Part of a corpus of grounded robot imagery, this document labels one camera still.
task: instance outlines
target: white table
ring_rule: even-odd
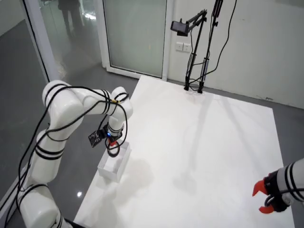
[[[254,184],[283,166],[272,109],[142,76],[120,183],[96,173],[75,222],[92,228],[294,228]]]

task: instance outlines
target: light switch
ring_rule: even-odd
[[[181,43],[181,42],[176,42],[175,49],[176,49],[177,51],[182,51],[183,45],[184,45],[184,44]]]

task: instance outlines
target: white wall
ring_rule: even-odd
[[[24,19],[19,0],[0,0],[0,36]]]
[[[176,0],[174,19],[183,21],[201,9],[208,10],[198,57],[206,55],[210,14],[215,0]],[[217,63],[227,38],[228,23],[234,0],[224,0],[219,25],[211,44],[209,70]],[[198,28],[193,31],[193,42]],[[189,53],[175,50],[177,41],[187,38],[172,35],[169,79],[184,81]],[[193,78],[200,74],[195,66]],[[230,39],[218,69],[207,76],[205,86],[255,98],[304,108],[304,1],[238,0],[231,23]]]

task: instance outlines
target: person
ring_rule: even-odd
[[[62,11],[63,19],[66,25],[66,33],[69,38],[72,36],[72,31],[68,21],[69,11],[72,17],[72,23],[75,32],[78,32],[82,27],[79,6],[80,4],[78,0],[58,0],[58,9]]]

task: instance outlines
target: robotic arm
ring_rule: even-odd
[[[87,114],[110,116],[108,124],[103,128],[106,135],[98,132],[93,135],[95,141],[100,141],[101,136],[107,137],[109,141],[107,149],[110,154],[111,148],[119,147],[116,146],[116,140],[122,136],[124,121],[133,113],[131,102],[122,87],[116,88],[110,94],[105,90],[92,91],[81,87],[62,90],[66,86],[70,85],[62,81],[52,81],[43,91],[45,106],[51,101],[48,109],[50,125],[48,129],[38,134],[38,144],[30,161],[30,169],[21,186],[23,190],[18,195],[19,210],[27,228],[74,227],[73,223],[70,224],[63,219],[47,183],[57,175],[65,144],[83,120],[83,117],[79,118],[79,116],[86,111]]]
[[[264,214],[286,210],[295,200],[304,202],[304,159],[298,160],[258,181],[252,196],[259,191],[269,195],[259,210]]]

